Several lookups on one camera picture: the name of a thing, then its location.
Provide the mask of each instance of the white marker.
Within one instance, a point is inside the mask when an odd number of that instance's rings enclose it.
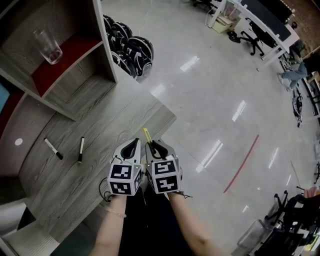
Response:
[[[79,163],[82,162],[82,150],[84,149],[84,141],[85,141],[85,137],[82,137],[81,138],[81,145],[80,145],[80,153],[79,153],[79,157],[78,157]]]
[[[53,151],[53,153],[56,154],[56,156],[57,156],[60,160],[62,160],[62,159],[64,158],[64,157],[62,156],[62,154],[60,154],[60,153],[55,149],[55,147],[52,146],[52,144],[50,143],[50,141],[49,141],[47,138],[44,139],[44,142],[49,146],[49,148]]]

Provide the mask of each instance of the box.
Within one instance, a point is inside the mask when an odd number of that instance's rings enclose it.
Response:
[[[213,24],[213,29],[218,33],[222,33],[228,29],[230,29],[233,25],[234,21],[224,17],[222,14],[218,16],[215,23]]]

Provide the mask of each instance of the chair leg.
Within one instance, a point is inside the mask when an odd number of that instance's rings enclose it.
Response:
[[[281,200],[280,200],[280,197],[278,196],[278,194],[276,194],[276,196],[274,196],[276,199],[277,199],[277,201],[278,201],[278,205],[279,205],[279,208],[282,208],[282,202],[281,202]]]
[[[288,191],[284,191],[284,194],[285,194],[285,197],[284,197],[284,200],[283,200],[283,208],[286,206],[286,203],[287,203],[287,200],[288,200]]]
[[[283,213],[283,211],[279,211],[279,212],[278,212],[278,214],[277,214],[277,216],[275,217],[274,221],[272,221],[272,222],[270,223],[272,226],[274,226],[274,225],[278,222],[278,220],[280,219],[282,213]]]
[[[249,38],[245,38],[245,37],[238,37],[238,38],[241,39],[241,40],[248,41],[249,43],[252,43],[252,40],[249,39]]]
[[[256,47],[259,49],[259,51],[261,52],[260,53],[260,56],[262,57],[262,56],[264,56],[265,55],[265,53],[262,51],[262,49],[260,48],[260,46],[258,45],[258,43],[256,43]]]
[[[296,188],[305,191],[302,187],[296,186]]]
[[[241,32],[241,35],[245,35],[247,38],[249,38],[251,41],[254,41],[254,39],[250,36],[250,35],[248,35],[248,33],[246,32],[246,31],[242,31]]]
[[[252,44],[252,52],[250,53],[251,56],[255,55],[256,54],[256,46],[257,44],[256,43],[251,43]]]
[[[271,219],[273,219],[274,217],[276,217],[279,214],[279,211],[277,210],[274,214],[272,214],[271,216],[266,215],[264,218],[269,221]]]

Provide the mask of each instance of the computer monitor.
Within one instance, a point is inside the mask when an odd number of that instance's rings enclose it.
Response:
[[[292,15],[292,11],[281,0],[258,0],[270,12],[274,14],[283,24]]]

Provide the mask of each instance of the bracelet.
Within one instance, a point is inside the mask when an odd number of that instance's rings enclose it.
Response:
[[[105,207],[105,210],[111,214],[117,215],[120,218],[125,218],[127,217],[127,215],[125,213],[120,213],[120,212],[116,212],[114,210],[112,210],[109,206]]]

